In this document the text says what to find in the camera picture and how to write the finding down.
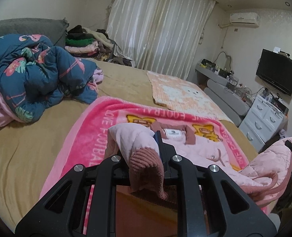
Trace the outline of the blue floral comforter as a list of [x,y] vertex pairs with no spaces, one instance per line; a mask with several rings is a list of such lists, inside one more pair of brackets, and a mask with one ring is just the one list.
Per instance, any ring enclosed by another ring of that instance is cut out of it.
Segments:
[[91,104],[102,69],[74,57],[44,35],[0,36],[0,127],[34,123],[65,97]]

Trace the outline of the black flat television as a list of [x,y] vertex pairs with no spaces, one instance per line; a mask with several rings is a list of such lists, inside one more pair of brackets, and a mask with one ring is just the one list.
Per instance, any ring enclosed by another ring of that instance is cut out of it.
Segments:
[[256,75],[283,94],[292,95],[292,60],[290,58],[263,49]]

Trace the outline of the white air conditioner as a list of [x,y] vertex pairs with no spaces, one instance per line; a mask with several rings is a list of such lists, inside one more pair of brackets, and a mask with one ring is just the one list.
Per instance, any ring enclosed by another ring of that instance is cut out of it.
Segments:
[[236,26],[257,28],[260,26],[260,16],[255,12],[231,13],[230,23]]

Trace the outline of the tan bed sheet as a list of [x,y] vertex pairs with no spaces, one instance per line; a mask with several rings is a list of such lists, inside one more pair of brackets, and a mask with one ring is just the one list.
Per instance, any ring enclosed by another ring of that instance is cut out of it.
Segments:
[[[104,73],[100,96],[156,106],[146,71],[118,64],[97,62]],[[72,126],[88,107],[64,99],[47,109],[31,125],[13,121],[0,128],[0,227],[12,234],[17,223],[35,205],[54,161]],[[249,161],[257,152],[231,122],[221,120]]]

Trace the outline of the grey curved shelf unit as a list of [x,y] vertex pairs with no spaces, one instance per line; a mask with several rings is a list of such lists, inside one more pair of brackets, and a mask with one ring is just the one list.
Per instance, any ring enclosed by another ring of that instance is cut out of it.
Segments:
[[248,106],[234,91],[228,89],[229,82],[209,69],[196,65],[197,73],[208,78],[204,92],[212,99],[220,109],[230,118],[236,126],[239,126],[249,111]]

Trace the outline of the pink quilted jacket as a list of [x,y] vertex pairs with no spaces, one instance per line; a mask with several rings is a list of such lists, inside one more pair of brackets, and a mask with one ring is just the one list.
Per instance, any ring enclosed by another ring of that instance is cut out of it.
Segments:
[[190,160],[194,165],[217,165],[259,206],[265,207],[285,192],[292,171],[292,151],[280,140],[257,155],[242,170],[234,170],[221,142],[198,136],[187,125],[154,122],[150,127],[137,123],[121,123],[107,131],[105,157],[121,153],[129,168],[130,191],[148,189],[167,200],[164,191],[163,150],[155,134],[173,147],[173,155]]

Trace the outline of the grey headboard cushion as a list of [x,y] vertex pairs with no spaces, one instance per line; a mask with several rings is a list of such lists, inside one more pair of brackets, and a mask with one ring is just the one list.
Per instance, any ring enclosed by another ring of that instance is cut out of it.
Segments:
[[0,20],[0,36],[6,34],[41,34],[55,46],[65,46],[69,23],[66,19],[18,18]]

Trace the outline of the white drawer cabinet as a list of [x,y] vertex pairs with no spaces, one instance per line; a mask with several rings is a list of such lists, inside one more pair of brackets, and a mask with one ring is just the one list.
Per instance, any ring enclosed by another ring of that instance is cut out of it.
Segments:
[[277,134],[286,123],[286,115],[262,96],[257,95],[239,125],[239,130],[256,151],[260,152],[265,143]]

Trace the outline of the peach kitty blanket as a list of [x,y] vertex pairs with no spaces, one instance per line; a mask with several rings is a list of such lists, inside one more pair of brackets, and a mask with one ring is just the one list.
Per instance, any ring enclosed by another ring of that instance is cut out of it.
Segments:
[[194,83],[151,71],[146,74],[152,86],[155,104],[177,112],[231,122],[220,107]]

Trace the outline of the pile of folded clothes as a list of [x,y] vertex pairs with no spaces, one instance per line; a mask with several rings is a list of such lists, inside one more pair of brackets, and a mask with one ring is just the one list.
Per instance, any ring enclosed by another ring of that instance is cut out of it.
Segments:
[[122,56],[116,56],[115,41],[109,39],[104,29],[92,31],[77,25],[67,32],[65,50],[74,57],[90,58],[124,66],[135,67],[135,62]]

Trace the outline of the pink cartoon fleece blanket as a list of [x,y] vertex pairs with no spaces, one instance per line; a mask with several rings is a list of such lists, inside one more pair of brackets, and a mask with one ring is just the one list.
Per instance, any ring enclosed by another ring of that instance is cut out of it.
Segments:
[[[255,148],[233,123],[206,116],[176,112],[103,96],[96,99],[72,126],[44,183],[44,195],[75,164],[97,165],[104,159],[108,129],[119,123],[136,123],[146,128],[154,122],[187,125],[197,139],[196,147],[226,150],[230,168],[239,171],[256,156]],[[142,190],[149,202],[119,186],[116,198],[117,236],[175,236],[177,213],[162,205],[154,192]]]

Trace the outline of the white striped curtain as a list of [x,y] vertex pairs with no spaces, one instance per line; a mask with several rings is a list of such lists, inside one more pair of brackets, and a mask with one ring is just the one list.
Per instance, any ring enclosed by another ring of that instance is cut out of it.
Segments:
[[114,53],[137,68],[185,80],[215,0],[115,0],[107,25]]

